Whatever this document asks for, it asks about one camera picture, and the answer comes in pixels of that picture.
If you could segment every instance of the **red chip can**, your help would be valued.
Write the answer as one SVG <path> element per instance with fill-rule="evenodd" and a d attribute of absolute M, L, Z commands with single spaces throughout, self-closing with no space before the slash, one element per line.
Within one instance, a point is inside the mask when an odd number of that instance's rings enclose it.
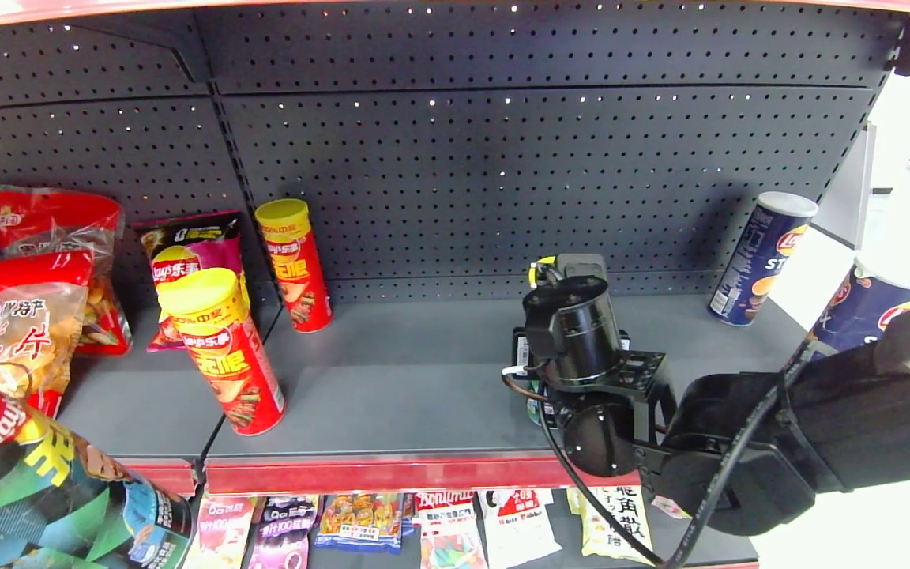
<path fill-rule="evenodd" d="M 293 328 L 306 333 L 325 328 L 332 321 L 332 307 L 307 204 L 300 199 L 276 199 L 256 209 L 255 219 L 262 228 Z"/>
<path fill-rule="evenodd" d="M 158 284 L 156 295 L 235 432 L 260 435 L 278 424 L 286 402 L 238 274 L 223 267 L 199 270 Z"/>

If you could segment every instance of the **pegboard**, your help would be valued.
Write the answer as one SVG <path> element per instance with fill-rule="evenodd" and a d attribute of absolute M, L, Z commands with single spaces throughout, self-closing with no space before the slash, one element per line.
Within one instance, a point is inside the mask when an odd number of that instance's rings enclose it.
<path fill-rule="evenodd" d="M 127 310 L 156 305 L 149 262 L 131 223 L 221 209 L 248 212 L 208 97 L 0 108 L 0 183 L 116 199 L 127 225 L 113 277 Z M 253 298 L 275 298 L 254 227 L 244 221 Z"/>
<path fill-rule="evenodd" d="M 753 2 L 331 2 L 197 12 L 223 93 L 875 87 L 907 14 Z"/>
<path fill-rule="evenodd" d="M 613 273 L 610 294 L 709 294 L 721 274 L 719 270 Z M 333 302 L 339 303 L 509 299 L 523 296 L 528 291 L 528 281 L 521 274 L 463 278 L 348 278 L 332 281 L 332 285 Z"/>
<path fill-rule="evenodd" d="M 326 276 L 346 281 L 517 276 L 564 251 L 602 253 L 612 273 L 723 269 L 756 194 L 820 197 L 873 97 L 662 86 L 224 105 L 253 196 L 306 199 Z"/>
<path fill-rule="evenodd" d="M 163 15 L 177 25 L 187 11 Z M 0 26 L 0 107 L 207 94 L 169 48 L 80 28 L 77 19 Z"/>

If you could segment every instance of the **red snack bag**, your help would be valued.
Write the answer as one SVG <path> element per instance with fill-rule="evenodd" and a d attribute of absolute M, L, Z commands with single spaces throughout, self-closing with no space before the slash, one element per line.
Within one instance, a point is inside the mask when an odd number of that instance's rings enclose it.
<path fill-rule="evenodd" d="M 238 274 L 243 301 L 245 306 L 250 305 L 241 259 L 241 212 L 238 210 L 155 220 L 135 224 L 133 229 L 149 257 L 152 283 L 156 287 L 199 270 L 223 267 Z M 184 347 L 174 321 L 162 310 L 159 330 L 145 350 L 159 352 Z"/>
<path fill-rule="evenodd" d="M 122 207 L 102 195 L 0 184 L 0 247 L 6 256 L 75 249 L 93 253 L 76 353 L 121 356 L 131 347 L 129 321 L 111 284 L 115 239 L 123 226 Z"/>
<path fill-rule="evenodd" d="M 0 391 L 51 418 L 69 385 L 92 270 L 89 251 L 0 259 Z"/>

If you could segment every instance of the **black cable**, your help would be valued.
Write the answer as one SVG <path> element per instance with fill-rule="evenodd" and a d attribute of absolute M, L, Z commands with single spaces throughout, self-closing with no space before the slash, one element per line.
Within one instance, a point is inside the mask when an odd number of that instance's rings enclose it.
<path fill-rule="evenodd" d="M 770 389 L 768 395 L 761 399 L 758 406 L 750 411 L 743 428 L 739 429 L 736 437 L 733 437 L 729 449 L 726 449 L 725 454 L 722 454 L 722 462 L 719 464 L 718 472 L 715 472 L 715 476 L 708 483 L 708 489 L 705 490 L 705 497 L 701 500 L 701 505 L 698 505 L 697 511 L 694 512 L 694 516 L 690 519 L 690 524 L 686 527 L 686 532 L 683 532 L 683 537 L 679 539 L 679 545 L 676 546 L 676 550 L 672 552 L 668 561 L 662 565 L 662 569 L 679 569 L 686 563 L 686 559 L 690 557 L 690 554 L 693 553 L 694 544 L 697 543 L 701 532 L 708 525 L 708 519 L 711 518 L 712 514 L 715 514 L 715 506 L 718 504 L 719 498 L 722 497 L 722 492 L 729 482 L 729 477 L 732 476 L 733 469 L 736 468 L 736 464 L 739 462 L 739 456 L 746 450 L 747 444 L 750 443 L 751 437 L 754 436 L 754 431 L 758 429 L 758 426 L 761 426 L 761 422 L 765 420 L 765 417 L 768 416 L 776 402 L 777 387 L 774 386 Z"/>
<path fill-rule="evenodd" d="M 610 511 L 604 507 L 603 502 L 600 502 L 595 494 L 592 494 L 592 490 L 588 489 L 588 485 L 585 482 L 581 481 L 581 477 L 578 476 L 578 472 L 574 471 L 573 465 L 571 462 L 567 461 L 567 457 L 564 456 L 564 451 L 560 450 L 560 446 L 553 440 L 553 433 L 550 432 L 550 425 L 546 424 L 546 421 L 539 421 L 539 424 L 542 425 L 543 435 L 546 436 L 546 442 L 550 444 L 550 449 L 553 450 L 553 454 L 556 454 L 557 460 L 560 461 L 560 465 L 567 471 L 567 476 L 570 476 L 571 481 L 574 482 L 574 486 L 577 486 L 578 492 L 581 492 L 582 496 L 588 500 L 589 504 L 592 504 L 593 508 L 596 508 L 596 511 L 599 512 L 599 515 L 603 516 L 604 521 L 609 523 L 610 527 L 613 527 L 614 532 L 620 534 L 620 537 L 627 541 L 627 544 L 646 558 L 655 567 L 660 567 L 662 565 L 662 558 L 658 555 L 655 555 L 654 551 L 651 551 L 650 548 L 647 548 L 644 544 L 641 543 L 635 536 L 632 536 L 626 527 L 622 526 L 620 522 L 617 522 L 617 518 L 614 518 L 613 514 L 610 514 Z"/>
<path fill-rule="evenodd" d="M 799 365 L 790 365 L 780 381 L 786 382 L 788 378 L 795 377 L 795 375 L 798 374 L 798 370 Z M 546 421 L 540 421 L 540 425 L 543 428 L 543 435 L 546 436 L 546 442 L 549 443 L 550 450 L 553 450 L 553 454 L 557 457 L 557 461 L 560 462 L 560 466 L 564 468 L 564 471 L 567 472 L 567 476 L 570 476 L 571 481 L 577 486 L 578 492 L 588 500 L 589 504 L 592 504 L 593 508 L 596 508 L 596 512 L 599 512 L 599 515 L 603 516 L 604 521 L 609 523 L 610 527 L 613 527 L 614 532 L 622 537 L 624 541 L 627 541 L 628 545 L 634 548 L 635 551 L 646 558 L 656 568 L 682 569 L 683 564 L 686 563 L 686 560 L 690 558 L 690 554 L 693 553 L 694 545 L 697 544 L 701 532 L 704 532 L 705 526 L 708 525 L 708 520 L 711 518 L 711 515 L 714 514 L 715 506 L 718 505 L 718 501 L 722 497 L 722 492 L 725 490 L 726 484 L 728 484 L 729 478 L 732 476 L 732 472 L 739 462 L 740 455 L 746 450 L 755 430 L 758 429 L 758 426 L 761 426 L 763 419 L 768 416 L 770 410 L 774 407 L 774 404 L 777 403 L 777 392 L 779 392 L 777 386 L 770 389 L 768 395 L 765 395 L 763 399 L 761 399 L 761 402 L 754 407 L 754 410 L 750 411 L 743 428 L 739 429 L 739 432 L 733 437 L 732 444 L 730 444 L 729 448 L 726 449 L 725 454 L 722 456 L 718 472 L 715 472 L 715 476 L 712 477 L 711 482 L 708 483 L 704 499 L 701 500 L 701 504 L 698 505 L 694 515 L 690 518 L 690 523 L 686 526 L 686 532 L 683 532 L 683 536 L 680 537 L 678 546 L 676 546 L 675 551 L 672 552 L 672 555 L 669 556 L 668 560 L 662 560 L 654 551 L 645 547 L 641 541 L 635 536 L 632 536 L 626 527 L 622 526 L 620 522 L 617 522 L 617 518 L 614 518 L 613 514 L 610 514 L 610 511 L 607 511 L 606 507 L 603 507 L 602 502 L 592 494 L 592 490 L 588 489 L 588 485 L 581 481 L 581 477 L 578 476 L 573 465 L 571 465 L 570 461 L 567 460 L 567 457 L 564 456 L 563 450 L 561 450 L 560 446 L 553 440 L 553 433 L 550 431 L 550 425 L 546 424 Z"/>

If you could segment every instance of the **bottom shelf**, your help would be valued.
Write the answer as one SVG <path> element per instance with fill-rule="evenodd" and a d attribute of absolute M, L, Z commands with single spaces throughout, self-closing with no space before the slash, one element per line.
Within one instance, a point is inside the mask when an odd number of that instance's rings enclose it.
<path fill-rule="evenodd" d="M 519 569 L 618 569 L 638 568 L 648 565 L 630 560 L 611 559 L 591 555 L 581 555 L 581 519 L 570 513 L 567 507 L 566 493 L 563 490 L 554 490 L 554 503 L 546 507 L 550 518 L 550 526 L 561 551 L 542 559 L 519 565 Z M 651 529 L 652 548 L 661 556 L 672 554 L 673 548 L 679 543 L 686 521 L 669 518 L 660 509 L 646 504 L 648 526 Z M 487 533 L 483 530 L 483 519 L 478 515 L 477 525 L 483 543 L 487 543 Z M 307 566 L 310 569 L 419 569 L 419 534 L 405 537 L 402 540 L 402 553 L 389 554 L 362 554 L 331 550 L 331 548 L 311 547 L 308 551 Z M 701 569 L 758 569 L 758 552 L 750 543 L 748 537 L 728 536 L 726 533 L 716 532 L 714 529 L 705 529 L 694 547 L 693 554 L 686 562 L 688 567 Z"/>

